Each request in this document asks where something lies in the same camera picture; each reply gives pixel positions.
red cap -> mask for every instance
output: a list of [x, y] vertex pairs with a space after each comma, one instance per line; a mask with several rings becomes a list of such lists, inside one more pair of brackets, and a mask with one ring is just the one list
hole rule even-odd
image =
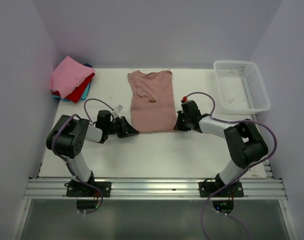
[[181, 102], [184, 103], [184, 102], [186, 102], [186, 101], [187, 101], [187, 97], [184, 96], [183, 99], [181, 100]]

white plastic basket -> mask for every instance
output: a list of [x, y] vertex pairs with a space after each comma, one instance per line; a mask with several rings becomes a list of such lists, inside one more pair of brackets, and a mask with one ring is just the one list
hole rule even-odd
[[262, 76], [255, 63], [216, 61], [214, 72], [225, 113], [255, 114], [271, 108]]

pink t-shirt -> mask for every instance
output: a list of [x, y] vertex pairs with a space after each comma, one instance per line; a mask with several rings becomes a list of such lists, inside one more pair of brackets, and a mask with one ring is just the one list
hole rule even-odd
[[173, 132], [176, 124], [172, 72], [128, 74], [132, 126], [140, 133]]

glass panel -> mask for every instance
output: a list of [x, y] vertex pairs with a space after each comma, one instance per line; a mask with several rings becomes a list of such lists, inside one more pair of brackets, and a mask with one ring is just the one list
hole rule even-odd
[[[203, 200], [105, 200], [85, 218], [75, 200], [33, 200], [23, 240], [198, 240]], [[231, 213], [248, 227], [253, 240], [288, 240], [277, 200], [236, 200]], [[217, 214], [212, 205], [204, 224], [213, 240], [245, 240], [240, 224]]]

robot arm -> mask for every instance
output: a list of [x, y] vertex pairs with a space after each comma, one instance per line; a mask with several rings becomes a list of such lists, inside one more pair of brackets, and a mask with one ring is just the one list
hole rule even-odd
[[268, 153], [267, 145], [253, 123], [229, 124], [213, 120], [209, 114], [201, 115], [193, 100], [182, 103], [182, 111], [174, 127], [178, 131], [194, 130], [226, 140], [231, 160], [215, 177], [216, 188], [228, 184], [251, 163]]
[[[48, 135], [46, 146], [49, 150], [52, 150], [52, 144], [58, 131], [66, 123], [69, 117], [70, 116], [62, 115]], [[108, 110], [101, 110], [98, 112], [95, 126], [90, 125], [89, 120], [87, 119], [72, 119], [57, 138], [55, 144], [56, 152], [59, 155], [64, 156], [67, 160], [67, 167], [72, 173], [72, 180], [65, 184], [65, 186], [68, 187], [66, 196], [92, 197], [94, 194], [93, 189], [85, 186], [81, 182], [105, 189], [100, 183], [95, 182], [92, 171], [87, 167], [84, 161], [81, 151], [85, 140], [103, 144], [109, 135], [117, 134], [120, 138], [126, 138], [137, 135], [138, 133], [139, 132], [126, 121], [124, 116], [117, 117], [111, 121], [111, 113]]]

